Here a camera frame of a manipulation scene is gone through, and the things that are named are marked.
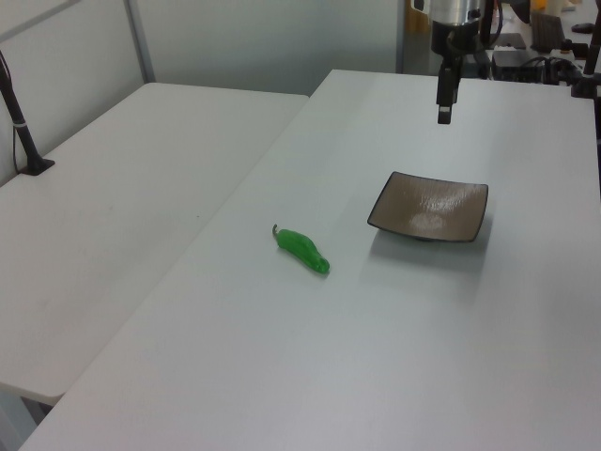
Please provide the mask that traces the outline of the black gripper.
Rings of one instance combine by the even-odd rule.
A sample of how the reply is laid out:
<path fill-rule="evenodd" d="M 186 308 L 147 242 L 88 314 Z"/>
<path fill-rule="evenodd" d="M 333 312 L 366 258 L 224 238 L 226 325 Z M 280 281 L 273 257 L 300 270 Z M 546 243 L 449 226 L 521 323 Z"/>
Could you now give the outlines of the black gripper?
<path fill-rule="evenodd" d="M 438 124 L 449 125 L 462 78 L 462 56 L 475 54 L 480 49 L 479 22 L 452 24 L 433 21 L 430 48 L 443 58 L 455 57 L 454 68 L 445 64 L 440 66 L 437 86 Z"/>

